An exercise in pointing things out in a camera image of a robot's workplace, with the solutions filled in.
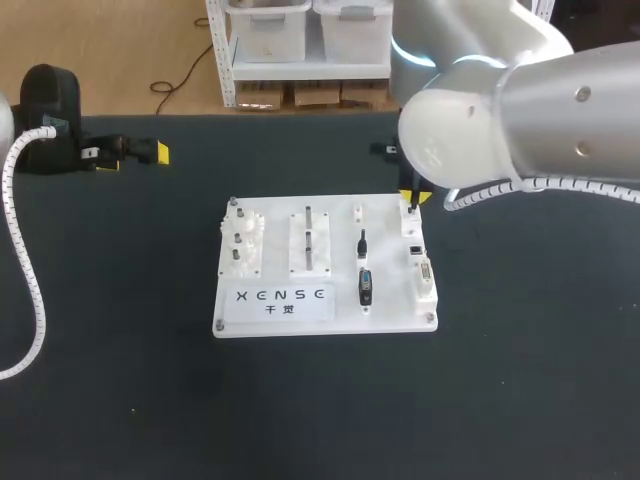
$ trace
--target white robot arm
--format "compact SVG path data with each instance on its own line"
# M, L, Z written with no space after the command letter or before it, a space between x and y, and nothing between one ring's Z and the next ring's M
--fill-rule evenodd
M418 173L450 189L509 181L471 203L545 188L640 202L598 182L640 179L639 43L573 54L515 0L403 0L394 15L392 93Z

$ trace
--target black cable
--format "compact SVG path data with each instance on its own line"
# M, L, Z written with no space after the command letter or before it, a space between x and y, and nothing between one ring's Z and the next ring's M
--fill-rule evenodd
M209 19L206 18L206 17L196 18L193 21L193 24L196 27L208 27L209 26ZM189 69L189 72L187 73L187 76L184 77L184 80L182 80L182 82L180 82L177 86L174 87L171 82L167 82L165 80L159 80L159 81L153 82L151 85L149 85L149 90L151 90L152 92L154 92L154 93L165 93L166 94L164 99L160 102L160 105L158 105L158 108L156 108L156 115L160 115L160 111L162 110L162 107L167 102L167 100L169 100L169 98L171 98L171 95L173 95L178 90L180 90L182 87L184 87L185 83L187 83L187 81L189 80L189 77L191 77L191 74L193 73L193 70L198 66L198 63L200 63L200 60L202 60L204 58L204 56L207 53L209 53L209 51L212 50L212 49L213 49L213 43L211 45L209 45L205 49L205 51L200 54L200 56L198 58L196 58L196 61L193 62L193 64L191 64L191 68Z

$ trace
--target white test board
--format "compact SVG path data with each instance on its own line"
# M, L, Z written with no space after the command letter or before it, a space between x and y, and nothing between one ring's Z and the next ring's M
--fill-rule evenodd
M438 328L438 295L420 210L408 214L409 205L400 194L247 198L233 203L227 204L221 229L213 318L216 337L433 332ZM305 265L301 259L305 258L306 207L311 207L313 215L312 238L318 239L313 247L315 243L319 247L313 250L311 273L300 271ZM243 212L240 219L238 208ZM370 308L360 305L358 293L362 263L357 243L362 229L373 284ZM238 230L243 230L239 244L234 242ZM421 247L422 257L409 253L416 246ZM234 249L239 259L234 259ZM421 259L423 272L428 262L432 282L427 294L424 290L419 294L416 286Z

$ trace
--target wooden floor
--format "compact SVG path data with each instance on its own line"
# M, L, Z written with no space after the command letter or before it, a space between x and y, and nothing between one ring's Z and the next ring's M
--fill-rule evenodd
M20 82L38 63L73 71L82 112L151 114L162 95L149 84L177 84L211 44L204 0L0 0L0 91L17 103ZM209 52L164 114L234 113L222 106Z

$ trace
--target power cord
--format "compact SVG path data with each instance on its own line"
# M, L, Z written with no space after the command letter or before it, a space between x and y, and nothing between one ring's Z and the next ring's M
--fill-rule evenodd
M568 192L590 193L603 197L611 197L625 202L640 203L639 190L632 190L630 188L619 187L593 180L580 180L570 177L539 177L526 178L523 180L523 185L529 191L533 192L543 190L564 190ZM451 190L444 201L444 208L448 212L455 212L492 198L522 191L524 190L520 186L513 182L507 182L479 190L467 195L466 197L458 199L460 190Z
M209 19L206 18L206 17L196 18L193 21L193 24L198 28L208 27L209 26ZM151 85L149 85L149 90L151 90L152 92L166 94L164 99L158 105L158 108L156 108L156 115L160 115L160 111L162 110L162 107L164 107L164 104L167 102L167 100L169 100L169 98L171 98L171 95L173 95L178 90L180 90L182 87L184 87L184 85L189 80L189 77L191 77L191 74L193 73L193 70L198 66L198 63L200 63L200 60L202 60L204 58L204 56L207 53L209 53L210 50L213 50L213 43L211 45L209 45L204 50L204 52L202 52L200 54L200 56L198 58L196 58L196 61L193 62L193 64L191 64L191 68L189 69L189 72L187 73L187 76L184 77L184 80L182 80L177 86L174 87L171 82L167 82L165 80L159 80L159 81L153 82Z
M36 332L33 337L31 348L29 348L27 354L13 367L0 371L0 380L5 380L18 375L25 368L31 365L38 356L38 353L40 353L47 331L47 319L44 311L42 293L40 293L38 279L36 278L33 266L31 265L31 260L27 253L27 247L24 244L22 232L20 232L20 226L18 225L18 215L16 213L16 207L13 200L13 174L20 153L29 143L47 138L55 138L56 136L64 134L64 129L58 129L55 127L41 127L33 130L27 130L13 143L9 153L7 153L4 165L2 166L2 203L4 204L4 214L7 220L7 226L9 227L9 234L11 235L13 247L16 251L16 255L18 256L20 266L22 267L24 278L27 280L29 293L31 294L31 301L33 302L33 310L36 317Z

